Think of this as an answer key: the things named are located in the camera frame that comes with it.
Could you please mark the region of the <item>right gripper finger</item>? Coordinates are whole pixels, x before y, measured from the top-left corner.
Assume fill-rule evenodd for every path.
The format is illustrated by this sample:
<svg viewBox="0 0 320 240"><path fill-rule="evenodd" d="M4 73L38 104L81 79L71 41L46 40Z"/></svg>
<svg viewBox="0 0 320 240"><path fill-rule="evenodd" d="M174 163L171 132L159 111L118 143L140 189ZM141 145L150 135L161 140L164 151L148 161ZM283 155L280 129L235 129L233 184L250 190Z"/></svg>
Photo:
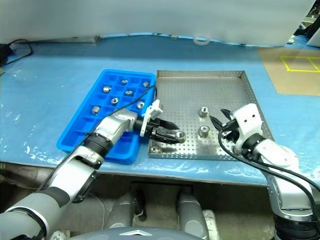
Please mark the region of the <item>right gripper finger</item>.
<svg viewBox="0 0 320 240"><path fill-rule="evenodd" d="M209 118L210 118L210 121L212 122L214 128L217 131L220 131L223 129L223 123L219 119L217 119L216 117L211 116L211 115L209 116Z"/></svg>
<svg viewBox="0 0 320 240"><path fill-rule="evenodd" d="M230 110L221 108L220 111L229 121L232 121L234 119Z"/></svg>

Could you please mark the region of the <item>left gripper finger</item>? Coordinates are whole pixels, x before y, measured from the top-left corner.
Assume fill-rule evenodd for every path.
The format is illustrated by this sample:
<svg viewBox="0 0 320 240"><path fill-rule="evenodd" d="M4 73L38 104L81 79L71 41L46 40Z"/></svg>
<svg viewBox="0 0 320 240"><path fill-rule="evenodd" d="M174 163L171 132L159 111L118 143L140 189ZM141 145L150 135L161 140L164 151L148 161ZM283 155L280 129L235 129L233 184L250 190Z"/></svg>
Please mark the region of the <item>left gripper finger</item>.
<svg viewBox="0 0 320 240"><path fill-rule="evenodd" d="M180 142L175 136L161 134L157 131L152 133L152 139L165 144L178 144Z"/></svg>
<svg viewBox="0 0 320 240"><path fill-rule="evenodd" d="M159 126L167 129L167 130L179 130L180 128L173 122L166 121L166 120L160 120L159 121Z"/></svg>

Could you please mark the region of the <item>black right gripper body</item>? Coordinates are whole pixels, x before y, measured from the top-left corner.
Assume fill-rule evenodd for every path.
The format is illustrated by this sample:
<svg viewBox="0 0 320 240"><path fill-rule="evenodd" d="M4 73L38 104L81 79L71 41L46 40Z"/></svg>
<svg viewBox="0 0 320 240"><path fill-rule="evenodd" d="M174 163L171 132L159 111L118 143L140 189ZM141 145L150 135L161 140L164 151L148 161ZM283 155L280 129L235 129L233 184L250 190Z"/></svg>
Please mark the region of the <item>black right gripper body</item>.
<svg viewBox="0 0 320 240"><path fill-rule="evenodd" d="M222 139L236 143L240 136L238 128L239 125L235 119L224 123L221 128Z"/></svg>

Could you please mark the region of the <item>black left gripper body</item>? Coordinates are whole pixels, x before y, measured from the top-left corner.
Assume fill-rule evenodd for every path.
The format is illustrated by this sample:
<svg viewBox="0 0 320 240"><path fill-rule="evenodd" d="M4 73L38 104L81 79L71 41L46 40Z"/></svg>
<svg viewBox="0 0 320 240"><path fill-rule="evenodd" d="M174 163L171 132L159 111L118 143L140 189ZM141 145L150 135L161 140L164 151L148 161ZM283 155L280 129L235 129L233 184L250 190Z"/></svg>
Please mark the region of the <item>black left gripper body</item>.
<svg viewBox="0 0 320 240"><path fill-rule="evenodd" d="M156 118L155 120L150 120L145 128L144 137L152 140L161 140L162 135L158 132L158 128L161 126L162 120Z"/></svg>

